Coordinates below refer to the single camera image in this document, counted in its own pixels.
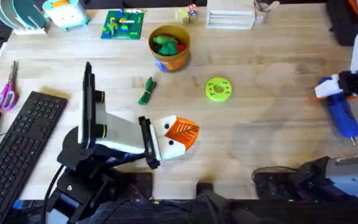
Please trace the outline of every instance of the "pink scissors handle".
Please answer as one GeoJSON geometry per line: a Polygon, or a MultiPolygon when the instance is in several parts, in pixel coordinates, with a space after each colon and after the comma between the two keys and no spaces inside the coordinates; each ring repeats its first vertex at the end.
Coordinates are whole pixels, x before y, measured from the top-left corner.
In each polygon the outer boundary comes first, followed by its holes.
{"type": "Polygon", "coordinates": [[[16,103],[19,96],[13,89],[13,82],[9,82],[7,85],[7,93],[5,95],[4,103],[2,104],[2,108],[4,110],[12,109],[16,103]]]}
{"type": "Polygon", "coordinates": [[[2,107],[2,104],[4,103],[6,93],[7,93],[7,89],[8,89],[8,84],[5,85],[4,89],[0,93],[0,107],[2,107]]]}

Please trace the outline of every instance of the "green toy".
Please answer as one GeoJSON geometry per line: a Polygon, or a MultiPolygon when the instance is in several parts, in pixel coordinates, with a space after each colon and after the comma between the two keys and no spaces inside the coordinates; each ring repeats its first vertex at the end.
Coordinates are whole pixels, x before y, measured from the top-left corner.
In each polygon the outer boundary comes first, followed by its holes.
{"type": "Polygon", "coordinates": [[[158,53],[166,56],[176,55],[178,53],[177,45],[174,42],[167,42],[162,45],[158,53]]]}
{"type": "Polygon", "coordinates": [[[205,86],[206,96],[215,102],[225,102],[231,95],[231,84],[224,78],[212,78],[205,86]]]}
{"type": "Polygon", "coordinates": [[[167,42],[174,42],[175,45],[178,43],[177,40],[175,40],[175,38],[173,37],[168,37],[166,35],[160,35],[158,37],[154,37],[154,42],[155,43],[158,43],[160,45],[164,45],[166,44],[167,42]]]}
{"type": "Polygon", "coordinates": [[[139,40],[142,32],[145,10],[125,9],[124,12],[113,10],[107,13],[104,22],[102,39],[110,40],[139,40]],[[120,18],[131,23],[121,23],[120,18]]]}
{"type": "Polygon", "coordinates": [[[142,97],[137,102],[140,105],[146,105],[150,101],[150,96],[152,95],[155,87],[157,86],[157,82],[153,81],[153,78],[150,77],[146,82],[146,89],[143,92],[142,97]]]}

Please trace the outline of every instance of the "wooden tabletop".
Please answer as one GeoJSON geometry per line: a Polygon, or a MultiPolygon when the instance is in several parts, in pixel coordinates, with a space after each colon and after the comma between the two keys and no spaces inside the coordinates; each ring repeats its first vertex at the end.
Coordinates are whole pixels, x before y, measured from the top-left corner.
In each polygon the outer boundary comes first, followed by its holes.
{"type": "MultiPolygon", "coordinates": [[[[319,103],[309,99],[320,77],[350,67],[351,48],[339,46],[329,33],[323,4],[284,5],[267,24],[252,30],[205,29],[200,21],[186,26],[191,37],[189,66],[175,73],[159,71],[147,46],[149,34],[174,24],[173,8],[147,9],[141,40],[101,40],[108,10],[88,11],[86,27],[66,32],[52,26],[47,35],[12,35],[0,61],[0,91],[13,60],[19,61],[17,106],[4,113],[6,132],[31,91],[69,99],[21,198],[44,197],[66,133],[80,115],[85,63],[91,62],[96,87],[106,92],[106,109],[137,121],[175,114],[200,126],[185,156],[163,162],[154,173],[155,198],[193,198],[197,181],[214,182],[216,192],[232,198],[256,198],[251,173],[263,166],[298,167],[321,156],[358,153],[339,138],[319,103]],[[147,106],[137,104],[149,76],[158,86],[147,106]],[[233,92],[225,103],[204,93],[213,77],[227,78],[233,92]]],[[[358,100],[351,102],[358,120],[358,100]]],[[[144,161],[122,170],[149,170],[144,161]]]]}

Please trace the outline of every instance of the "green plastic gear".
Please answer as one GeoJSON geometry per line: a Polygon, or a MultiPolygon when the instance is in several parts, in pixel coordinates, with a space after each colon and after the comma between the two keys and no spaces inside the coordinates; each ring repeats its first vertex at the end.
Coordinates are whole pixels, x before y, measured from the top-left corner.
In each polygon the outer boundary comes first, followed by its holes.
{"type": "Polygon", "coordinates": [[[225,102],[231,95],[231,84],[224,78],[212,78],[206,83],[205,94],[212,101],[225,102]]]}

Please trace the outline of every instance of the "gray device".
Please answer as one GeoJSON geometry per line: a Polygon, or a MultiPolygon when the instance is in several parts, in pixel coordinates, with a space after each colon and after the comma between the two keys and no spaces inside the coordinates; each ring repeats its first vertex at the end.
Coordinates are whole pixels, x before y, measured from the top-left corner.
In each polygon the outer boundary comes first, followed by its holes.
{"type": "Polygon", "coordinates": [[[326,178],[343,192],[358,197],[358,155],[328,160],[326,178]]]}

